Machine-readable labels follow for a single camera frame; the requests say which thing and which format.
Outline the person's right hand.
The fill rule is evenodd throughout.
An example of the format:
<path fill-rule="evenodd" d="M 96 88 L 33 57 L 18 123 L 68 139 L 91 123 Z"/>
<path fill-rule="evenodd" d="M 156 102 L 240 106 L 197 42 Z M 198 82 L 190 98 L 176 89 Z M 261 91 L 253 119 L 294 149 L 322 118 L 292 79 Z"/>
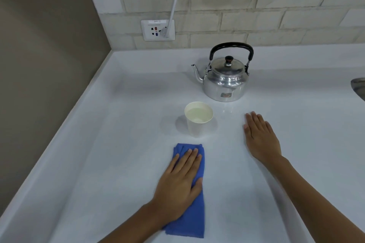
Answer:
<path fill-rule="evenodd" d="M 265 120 L 257 114 L 261 121 L 261 130 L 257 130 L 250 113 L 245 114 L 245 125 L 250 127 L 250 139 L 246 142 L 251 155 L 265 167 L 271 167 L 275 161 L 282 158 L 281 146 L 278 138 L 272 139 L 268 135 Z"/>

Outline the person's left hand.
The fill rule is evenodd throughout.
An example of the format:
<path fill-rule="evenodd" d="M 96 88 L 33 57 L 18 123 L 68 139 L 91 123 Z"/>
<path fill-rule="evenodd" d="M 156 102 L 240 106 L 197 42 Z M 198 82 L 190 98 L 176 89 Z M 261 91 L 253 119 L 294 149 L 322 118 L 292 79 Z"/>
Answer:
<path fill-rule="evenodd" d="M 181 158 L 179 157 L 171 173 L 166 174 L 166 170 L 164 171 L 152 198 L 152 200 L 171 206 L 174 209 L 175 214 L 172 221 L 181 217 L 197 197 L 191 196 L 194 177 L 183 177 L 181 174 L 181 168 L 183 166 L 181 160 L 183 156 Z M 202 156 L 199 154 L 198 167 L 200 166 L 201 159 Z"/>

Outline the blue cloth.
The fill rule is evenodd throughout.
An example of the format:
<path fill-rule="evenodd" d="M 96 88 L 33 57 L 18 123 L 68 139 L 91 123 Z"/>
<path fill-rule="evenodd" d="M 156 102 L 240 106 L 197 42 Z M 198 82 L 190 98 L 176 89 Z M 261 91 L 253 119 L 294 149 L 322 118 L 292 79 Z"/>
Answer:
<path fill-rule="evenodd" d="M 201 163 L 192 186 L 198 179 L 203 178 L 205 168 L 205 150 L 202 144 L 181 144 L 178 143 L 173 149 L 173 157 L 179 154 L 180 158 L 189 150 L 198 149 L 198 154 L 202 156 Z M 187 208 L 183 215 L 162 228 L 167 235 L 188 236 L 204 238 L 205 232 L 205 204 L 203 191 L 196 197 L 193 203 Z"/>

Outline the person's left forearm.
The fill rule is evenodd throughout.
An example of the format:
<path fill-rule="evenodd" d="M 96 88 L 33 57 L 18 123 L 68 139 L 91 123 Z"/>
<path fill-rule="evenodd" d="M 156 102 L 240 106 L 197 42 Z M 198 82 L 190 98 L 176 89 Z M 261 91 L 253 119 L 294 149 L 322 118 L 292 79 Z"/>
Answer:
<path fill-rule="evenodd" d="M 172 221 L 174 209 L 152 200 L 98 243 L 144 243 Z"/>

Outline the person's right forearm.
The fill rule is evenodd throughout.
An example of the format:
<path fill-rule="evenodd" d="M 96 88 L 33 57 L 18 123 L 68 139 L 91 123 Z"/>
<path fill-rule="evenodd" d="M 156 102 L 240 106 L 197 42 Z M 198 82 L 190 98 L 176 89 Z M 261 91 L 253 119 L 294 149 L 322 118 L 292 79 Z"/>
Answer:
<path fill-rule="evenodd" d="M 266 168 L 280 182 L 315 243 L 365 243 L 365 233 L 312 187 L 283 156 Z"/>

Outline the white paper cup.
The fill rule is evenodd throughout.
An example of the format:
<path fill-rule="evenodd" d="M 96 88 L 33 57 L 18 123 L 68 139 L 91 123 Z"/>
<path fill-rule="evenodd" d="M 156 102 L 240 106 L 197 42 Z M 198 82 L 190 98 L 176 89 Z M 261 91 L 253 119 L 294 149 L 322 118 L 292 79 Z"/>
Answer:
<path fill-rule="evenodd" d="M 213 119 L 213 109 L 204 102 L 191 102 L 186 105 L 184 115 L 189 134 L 199 138 L 206 133 L 209 122 Z"/>

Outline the silver metal kettle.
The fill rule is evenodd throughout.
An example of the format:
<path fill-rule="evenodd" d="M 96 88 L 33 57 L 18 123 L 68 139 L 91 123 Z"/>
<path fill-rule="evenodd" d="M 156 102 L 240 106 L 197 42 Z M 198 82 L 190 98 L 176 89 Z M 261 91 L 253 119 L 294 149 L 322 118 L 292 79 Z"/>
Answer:
<path fill-rule="evenodd" d="M 242 48 L 249 51 L 246 64 L 232 56 L 213 59 L 215 52 L 226 48 Z M 219 102 L 233 102 L 244 94 L 244 87 L 249 79 L 249 64 L 253 59 L 253 47 L 246 43 L 228 42 L 214 46 L 209 53 L 209 64 L 201 76 L 195 64 L 195 77 L 203 86 L 203 92 L 211 99 Z"/>

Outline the white wall socket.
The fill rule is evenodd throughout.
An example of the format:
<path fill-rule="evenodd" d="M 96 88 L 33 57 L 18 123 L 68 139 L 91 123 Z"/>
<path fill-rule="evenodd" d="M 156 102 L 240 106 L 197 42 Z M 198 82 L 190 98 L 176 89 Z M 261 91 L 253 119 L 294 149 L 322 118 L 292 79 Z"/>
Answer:
<path fill-rule="evenodd" d="M 141 20 L 143 37 L 145 41 L 175 41 L 175 21 L 172 20 Z"/>

